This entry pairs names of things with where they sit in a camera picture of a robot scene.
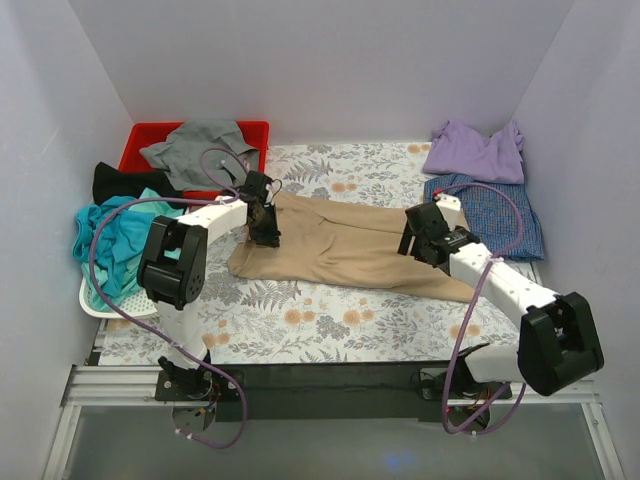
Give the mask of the beige polo shirt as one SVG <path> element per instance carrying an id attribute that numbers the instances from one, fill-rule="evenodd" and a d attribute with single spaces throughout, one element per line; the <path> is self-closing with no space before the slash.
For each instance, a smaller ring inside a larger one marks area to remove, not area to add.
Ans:
<path id="1" fill-rule="evenodd" d="M 280 246 L 247 240 L 228 259 L 230 272 L 252 280 L 301 280 L 381 289 L 467 303 L 473 289 L 439 269 L 397 253 L 402 208 L 383 208 L 280 193 Z"/>

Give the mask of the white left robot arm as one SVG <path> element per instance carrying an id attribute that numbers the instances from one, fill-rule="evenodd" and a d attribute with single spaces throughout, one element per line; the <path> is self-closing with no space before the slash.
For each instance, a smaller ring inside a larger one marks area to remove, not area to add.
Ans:
<path id="1" fill-rule="evenodd" d="M 274 197 L 277 182 L 251 171 L 238 197 L 220 196 L 177 218 L 152 222 L 138 269 L 138 284 L 154 303 L 161 332 L 170 344 L 163 366 L 183 369 L 178 387 L 193 400 L 205 398 L 213 386 L 211 373 L 200 367 L 209 353 L 198 319 L 196 301 L 204 287 L 209 246 L 227 233 L 247 227 L 250 242 L 277 248 L 280 231 Z"/>

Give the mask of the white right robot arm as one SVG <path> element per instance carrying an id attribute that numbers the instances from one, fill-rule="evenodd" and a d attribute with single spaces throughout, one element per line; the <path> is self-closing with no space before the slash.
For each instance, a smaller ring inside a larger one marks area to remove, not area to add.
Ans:
<path id="1" fill-rule="evenodd" d="M 458 225 L 457 198 L 406 210 L 401 255 L 440 269 L 474 290 L 519 330 L 512 345 L 456 347 L 444 387 L 475 397 L 489 383 L 521 383 L 550 396 L 601 370 L 605 359 L 589 302 L 572 292 L 561 295 L 518 273 L 481 240 Z"/>

